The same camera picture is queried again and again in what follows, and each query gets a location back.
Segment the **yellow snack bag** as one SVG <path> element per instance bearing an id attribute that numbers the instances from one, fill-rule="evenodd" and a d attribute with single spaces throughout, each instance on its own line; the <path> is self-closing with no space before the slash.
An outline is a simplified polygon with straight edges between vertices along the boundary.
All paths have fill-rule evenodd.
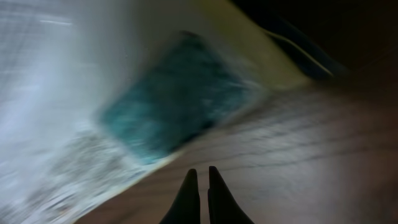
<path id="1" fill-rule="evenodd" d="M 240 149 L 278 91 L 346 73 L 262 1 L 2 1 L 1 222 L 73 223 Z"/>

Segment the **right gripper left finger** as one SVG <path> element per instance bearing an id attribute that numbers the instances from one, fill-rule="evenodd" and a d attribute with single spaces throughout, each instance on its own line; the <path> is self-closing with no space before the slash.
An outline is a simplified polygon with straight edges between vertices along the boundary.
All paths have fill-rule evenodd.
<path id="1" fill-rule="evenodd" d="M 187 172 L 173 204 L 160 224 L 200 224 L 200 195 L 195 169 Z"/>

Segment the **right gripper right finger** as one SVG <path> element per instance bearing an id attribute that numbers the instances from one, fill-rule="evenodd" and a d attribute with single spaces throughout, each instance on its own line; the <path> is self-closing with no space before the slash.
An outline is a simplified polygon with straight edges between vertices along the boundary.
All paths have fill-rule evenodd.
<path id="1" fill-rule="evenodd" d="M 215 166 L 209 166 L 208 210 L 211 224 L 254 224 L 236 203 Z"/>

